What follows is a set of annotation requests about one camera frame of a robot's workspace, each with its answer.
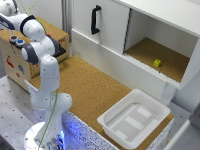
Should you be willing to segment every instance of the cabinet shelf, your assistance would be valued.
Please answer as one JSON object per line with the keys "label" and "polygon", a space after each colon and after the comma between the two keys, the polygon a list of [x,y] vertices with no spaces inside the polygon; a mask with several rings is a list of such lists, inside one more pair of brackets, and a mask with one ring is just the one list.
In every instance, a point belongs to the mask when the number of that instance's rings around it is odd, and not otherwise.
{"label": "cabinet shelf", "polygon": [[[125,51],[126,54],[138,59],[166,76],[181,82],[190,59],[149,38],[144,38],[136,45]],[[159,67],[154,61],[162,61]]]}

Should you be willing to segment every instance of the cabinet door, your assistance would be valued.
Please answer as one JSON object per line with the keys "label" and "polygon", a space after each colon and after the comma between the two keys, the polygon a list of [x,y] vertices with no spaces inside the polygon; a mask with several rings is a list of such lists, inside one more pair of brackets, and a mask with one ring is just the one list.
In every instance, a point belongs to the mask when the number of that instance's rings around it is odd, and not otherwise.
{"label": "cabinet door", "polygon": [[[99,33],[92,35],[92,10],[96,5],[96,28]],[[74,0],[73,29],[115,52],[122,54],[126,37],[130,9],[112,0]]]}

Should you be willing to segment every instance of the white wall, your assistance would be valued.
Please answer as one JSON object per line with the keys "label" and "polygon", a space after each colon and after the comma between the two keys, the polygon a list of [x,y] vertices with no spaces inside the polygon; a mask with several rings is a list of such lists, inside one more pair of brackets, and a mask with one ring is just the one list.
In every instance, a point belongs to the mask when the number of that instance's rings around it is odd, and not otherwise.
{"label": "white wall", "polygon": [[[20,0],[16,0],[21,13],[25,13]],[[35,0],[22,0],[25,8],[29,8]],[[38,0],[37,4],[29,10],[29,14],[41,17],[51,24],[62,29],[61,0]]]}
{"label": "white wall", "polygon": [[180,91],[177,91],[173,102],[180,107],[193,112],[200,102],[200,71]]}

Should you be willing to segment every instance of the cork countertop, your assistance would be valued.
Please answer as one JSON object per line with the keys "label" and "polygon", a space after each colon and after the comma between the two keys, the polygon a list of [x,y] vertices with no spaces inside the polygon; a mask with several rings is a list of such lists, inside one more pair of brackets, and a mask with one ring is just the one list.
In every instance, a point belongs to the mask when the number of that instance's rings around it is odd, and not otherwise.
{"label": "cork countertop", "polygon": [[[49,22],[45,21],[44,19],[42,19],[40,17],[36,17],[36,18],[45,27],[46,33],[51,34],[51,36],[56,41],[60,40],[62,37],[69,36],[66,32],[60,30],[59,28],[55,27],[54,25],[50,24]],[[23,39],[26,43],[30,43],[31,42],[31,40],[29,38],[25,37],[19,31],[14,31],[14,35],[18,36],[19,39]],[[8,29],[0,31],[0,37],[2,39],[4,39],[5,41],[10,42],[10,36],[11,36],[11,33],[8,31]]]}
{"label": "cork countertop", "polygon": [[[76,55],[60,63],[59,67],[61,80],[59,92],[69,93],[72,96],[73,105],[70,111],[119,149],[123,149],[105,134],[97,118],[130,93],[131,89]],[[40,76],[29,82],[39,88]],[[173,118],[170,114],[137,150],[148,148]]]}

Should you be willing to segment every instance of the yellow object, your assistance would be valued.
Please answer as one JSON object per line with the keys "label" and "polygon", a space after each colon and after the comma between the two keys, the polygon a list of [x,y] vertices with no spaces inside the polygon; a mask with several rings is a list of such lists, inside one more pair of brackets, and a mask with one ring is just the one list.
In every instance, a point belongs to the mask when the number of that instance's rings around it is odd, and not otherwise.
{"label": "yellow object", "polygon": [[154,66],[159,67],[160,64],[161,64],[161,60],[156,59],[156,60],[154,61]]}

